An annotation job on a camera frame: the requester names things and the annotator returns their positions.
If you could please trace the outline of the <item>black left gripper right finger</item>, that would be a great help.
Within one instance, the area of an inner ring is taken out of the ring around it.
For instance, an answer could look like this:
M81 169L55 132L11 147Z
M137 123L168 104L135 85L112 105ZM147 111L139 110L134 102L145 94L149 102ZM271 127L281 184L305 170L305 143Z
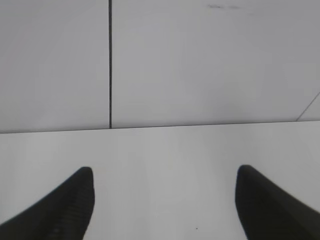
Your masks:
M238 218L249 240L318 240L320 214L250 165L235 184Z

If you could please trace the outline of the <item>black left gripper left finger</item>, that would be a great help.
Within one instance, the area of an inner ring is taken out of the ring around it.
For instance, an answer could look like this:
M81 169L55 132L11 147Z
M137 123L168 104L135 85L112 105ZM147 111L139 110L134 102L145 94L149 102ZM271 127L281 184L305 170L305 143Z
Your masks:
M94 174L84 166L0 225L2 240L82 240L95 206Z

